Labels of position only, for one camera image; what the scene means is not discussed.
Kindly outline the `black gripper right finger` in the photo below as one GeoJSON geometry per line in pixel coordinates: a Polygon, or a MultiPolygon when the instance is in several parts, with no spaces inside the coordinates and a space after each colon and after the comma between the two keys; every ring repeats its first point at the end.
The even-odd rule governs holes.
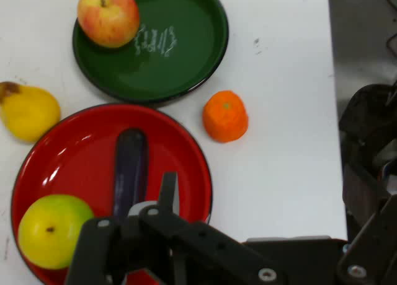
{"type": "Polygon", "coordinates": [[[337,264],[339,284],[396,284],[396,196],[362,227],[337,264]]]}

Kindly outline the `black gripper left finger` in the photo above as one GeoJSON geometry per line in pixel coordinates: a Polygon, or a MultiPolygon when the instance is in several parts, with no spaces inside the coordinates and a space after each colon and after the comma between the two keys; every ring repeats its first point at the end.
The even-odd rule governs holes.
{"type": "Polygon", "coordinates": [[[176,185],[177,175],[167,172],[156,204],[121,220],[88,220],[66,284],[122,284],[139,270],[161,284],[285,284],[285,273],[267,257],[206,223],[176,215],[176,185]]]}

